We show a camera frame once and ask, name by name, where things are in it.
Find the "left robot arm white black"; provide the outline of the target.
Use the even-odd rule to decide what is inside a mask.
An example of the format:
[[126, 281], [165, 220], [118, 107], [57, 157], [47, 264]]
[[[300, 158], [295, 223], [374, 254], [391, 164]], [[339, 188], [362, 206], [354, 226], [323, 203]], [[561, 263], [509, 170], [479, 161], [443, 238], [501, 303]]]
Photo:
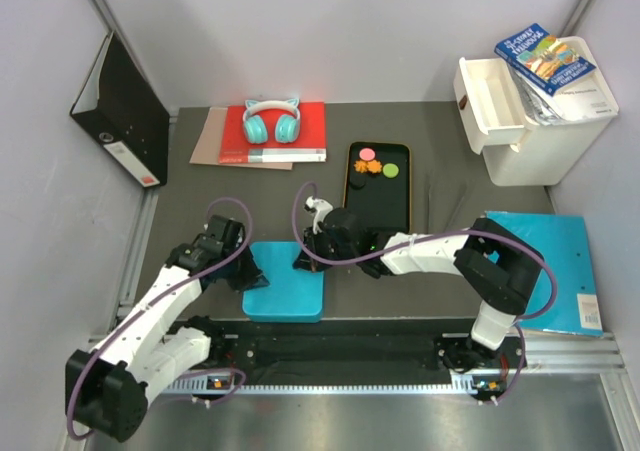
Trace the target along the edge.
[[167, 333], [179, 315], [220, 279], [235, 291], [268, 280], [249, 249], [253, 224], [212, 216], [190, 243], [174, 247], [155, 281], [123, 321], [88, 351], [65, 365], [65, 414], [69, 436], [82, 424], [124, 442], [140, 427], [156, 398], [190, 368], [216, 367], [227, 345], [198, 323]]

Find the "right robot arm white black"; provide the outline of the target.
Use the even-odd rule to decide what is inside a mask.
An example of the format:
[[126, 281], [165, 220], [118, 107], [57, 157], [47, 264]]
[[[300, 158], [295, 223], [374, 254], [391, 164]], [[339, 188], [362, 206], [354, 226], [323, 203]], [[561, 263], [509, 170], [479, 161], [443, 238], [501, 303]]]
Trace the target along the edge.
[[336, 208], [315, 218], [298, 241], [298, 270], [321, 272], [342, 263], [375, 279], [412, 273], [463, 277], [481, 298], [479, 312], [466, 341], [440, 352], [443, 364], [459, 372], [490, 366], [502, 356], [506, 334], [525, 313], [544, 263], [542, 254], [487, 217], [457, 232], [406, 234], [365, 228], [353, 213]]

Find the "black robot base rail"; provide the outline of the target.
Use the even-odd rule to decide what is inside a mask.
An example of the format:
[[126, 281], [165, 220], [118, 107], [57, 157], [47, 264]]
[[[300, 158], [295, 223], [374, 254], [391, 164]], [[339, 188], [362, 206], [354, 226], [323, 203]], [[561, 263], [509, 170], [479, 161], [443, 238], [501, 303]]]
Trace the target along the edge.
[[327, 319], [317, 323], [216, 321], [196, 316], [212, 338], [206, 368], [235, 367], [248, 387], [448, 384], [451, 371], [516, 369], [521, 345], [508, 337], [493, 354], [472, 349], [471, 320]]

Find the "teal tin lid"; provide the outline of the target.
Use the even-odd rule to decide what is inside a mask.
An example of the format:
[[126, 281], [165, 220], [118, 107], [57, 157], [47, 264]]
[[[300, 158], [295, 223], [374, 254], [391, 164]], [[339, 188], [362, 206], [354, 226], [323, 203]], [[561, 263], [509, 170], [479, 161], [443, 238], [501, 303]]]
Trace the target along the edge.
[[250, 246], [258, 267], [270, 284], [245, 291], [244, 308], [275, 310], [283, 308], [324, 309], [324, 274], [293, 268], [300, 247], [296, 242], [254, 242]]

